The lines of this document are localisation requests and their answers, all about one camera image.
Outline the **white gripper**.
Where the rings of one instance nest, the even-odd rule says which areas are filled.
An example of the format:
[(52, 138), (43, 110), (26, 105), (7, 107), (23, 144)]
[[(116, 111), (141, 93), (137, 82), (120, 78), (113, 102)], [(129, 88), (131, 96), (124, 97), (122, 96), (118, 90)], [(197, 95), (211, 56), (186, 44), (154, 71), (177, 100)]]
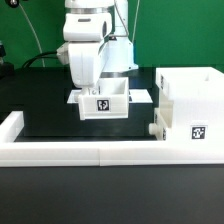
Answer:
[(65, 43), (57, 49), (59, 61), (70, 65), (71, 77), (78, 88), (93, 87), (109, 57), (106, 37), (112, 31), (111, 14), (67, 13), (63, 27)]

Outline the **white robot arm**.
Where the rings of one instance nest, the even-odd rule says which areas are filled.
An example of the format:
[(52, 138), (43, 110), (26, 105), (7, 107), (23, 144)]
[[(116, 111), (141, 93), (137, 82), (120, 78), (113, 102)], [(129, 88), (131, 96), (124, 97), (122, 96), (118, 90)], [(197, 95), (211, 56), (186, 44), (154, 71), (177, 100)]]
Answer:
[(127, 0), (65, 0), (64, 44), (57, 57), (78, 88), (94, 87), (103, 72), (136, 70)]

